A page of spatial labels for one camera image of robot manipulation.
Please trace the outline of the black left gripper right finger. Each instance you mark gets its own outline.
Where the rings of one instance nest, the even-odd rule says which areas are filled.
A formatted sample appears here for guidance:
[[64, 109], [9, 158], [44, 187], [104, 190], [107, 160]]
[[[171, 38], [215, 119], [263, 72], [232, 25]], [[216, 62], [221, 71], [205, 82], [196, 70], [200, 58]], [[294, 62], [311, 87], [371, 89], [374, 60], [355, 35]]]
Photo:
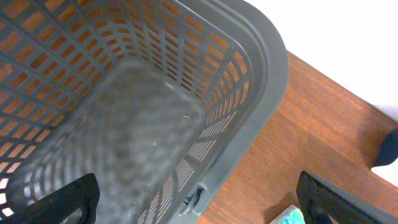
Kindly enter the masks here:
[[397, 217], [305, 170], [296, 194], [305, 223], [397, 223]]

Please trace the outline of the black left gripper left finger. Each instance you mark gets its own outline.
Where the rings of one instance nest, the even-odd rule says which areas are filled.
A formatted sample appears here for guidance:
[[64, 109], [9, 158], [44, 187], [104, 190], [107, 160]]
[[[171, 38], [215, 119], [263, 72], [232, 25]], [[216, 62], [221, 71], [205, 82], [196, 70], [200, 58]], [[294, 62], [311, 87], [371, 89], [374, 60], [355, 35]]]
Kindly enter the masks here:
[[93, 173], [86, 174], [28, 207], [5, 218], [1, 223], [61, 223], [78, 209], [78, 223], [94, 223], [100, 188]]

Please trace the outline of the small teal tissue pack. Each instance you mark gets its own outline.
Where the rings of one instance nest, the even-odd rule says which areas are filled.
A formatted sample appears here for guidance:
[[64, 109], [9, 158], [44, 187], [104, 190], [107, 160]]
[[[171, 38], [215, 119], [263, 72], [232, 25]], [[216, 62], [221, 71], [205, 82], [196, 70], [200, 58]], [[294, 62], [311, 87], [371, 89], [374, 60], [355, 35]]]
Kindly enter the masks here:
[[301, 210], [295, 205], [291, 205], [269, 224], [305, 224], [305, 220]]

